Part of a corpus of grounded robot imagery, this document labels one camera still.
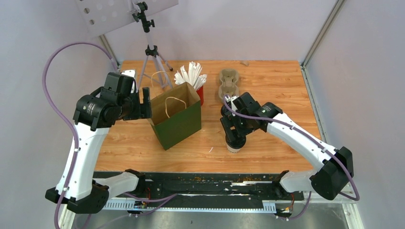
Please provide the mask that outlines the white paper cup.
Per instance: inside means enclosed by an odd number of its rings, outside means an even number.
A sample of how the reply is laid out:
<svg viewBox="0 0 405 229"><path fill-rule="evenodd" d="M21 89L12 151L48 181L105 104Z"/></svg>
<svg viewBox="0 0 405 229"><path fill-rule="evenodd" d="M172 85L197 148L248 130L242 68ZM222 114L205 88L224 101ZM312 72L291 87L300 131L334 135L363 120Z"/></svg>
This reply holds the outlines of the white paper cup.
<svg viewBox="0 0 405 229"><path fill-rule="evenodd" d="M229 145L227 145L226 148L232 154L238 153L240 151L240 149L241 149L241 148L233 148L233 147L231 147Z"/></svg>

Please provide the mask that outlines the green paper bag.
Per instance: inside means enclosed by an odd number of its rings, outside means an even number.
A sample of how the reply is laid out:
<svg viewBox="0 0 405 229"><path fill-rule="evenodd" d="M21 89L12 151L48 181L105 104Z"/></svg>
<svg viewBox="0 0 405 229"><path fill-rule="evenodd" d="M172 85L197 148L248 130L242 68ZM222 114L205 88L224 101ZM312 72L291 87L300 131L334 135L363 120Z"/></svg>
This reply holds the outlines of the green paper bag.
<svg viewBox="0 0 405 229"><path fill-rule="evenodd" d="M202 128L201 99L189 83L177 85L152 98L151 113L148 121L164 150Z"/></svg>

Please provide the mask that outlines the black plastic cup lid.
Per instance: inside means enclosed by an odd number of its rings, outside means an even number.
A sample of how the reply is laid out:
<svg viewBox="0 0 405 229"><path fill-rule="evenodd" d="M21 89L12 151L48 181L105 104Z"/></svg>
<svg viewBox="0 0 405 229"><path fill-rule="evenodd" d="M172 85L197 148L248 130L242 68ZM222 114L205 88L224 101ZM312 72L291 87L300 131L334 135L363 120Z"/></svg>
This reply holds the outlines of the black plastic cup lid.
<svg viewBox="0 0 405 229"><path fill-rule="evenodd" d="M226 134L225 142L228 147L233 149L241 149L246 144L245 136L238 136L234 134Z"/></svg>

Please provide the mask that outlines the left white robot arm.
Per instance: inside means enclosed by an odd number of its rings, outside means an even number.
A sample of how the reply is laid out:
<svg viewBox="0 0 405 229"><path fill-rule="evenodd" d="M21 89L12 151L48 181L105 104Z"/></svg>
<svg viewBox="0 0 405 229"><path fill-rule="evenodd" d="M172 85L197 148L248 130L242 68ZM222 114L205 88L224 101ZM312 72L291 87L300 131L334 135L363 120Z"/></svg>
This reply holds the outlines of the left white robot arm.
<svg viewBox="0 0 405 229"><path fill-rule="evenodd" d="M111 198L146 192L145 175L127 169L109 178L94 178L101 146L118 120L151 118L149 88L137 90L134 71L108 73L104 86L82 96L74 112L75 135L59 183L46 191L46 199L65 204L76 214L96 214Z"/></svg>

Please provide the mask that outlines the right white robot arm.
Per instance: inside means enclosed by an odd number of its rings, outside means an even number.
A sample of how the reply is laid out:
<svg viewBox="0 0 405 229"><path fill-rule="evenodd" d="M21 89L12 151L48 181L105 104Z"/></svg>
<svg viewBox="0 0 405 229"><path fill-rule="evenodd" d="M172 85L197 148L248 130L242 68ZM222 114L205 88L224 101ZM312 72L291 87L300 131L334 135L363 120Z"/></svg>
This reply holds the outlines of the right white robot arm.
<svg viewBox="0 0 405 229"><path fill-rule="evenodd" d="M348 148L337 149L316 138L281 108L270 102L260 105L250 93L224 95L221 115L226 146L231 153L245 146L248 134L262 130L282 140L312 165L309 171L283 171L272 187L278 199L298 191L316 192L327 200L334 200L338 195L360 199L353 180L352 152Z"/></svg>

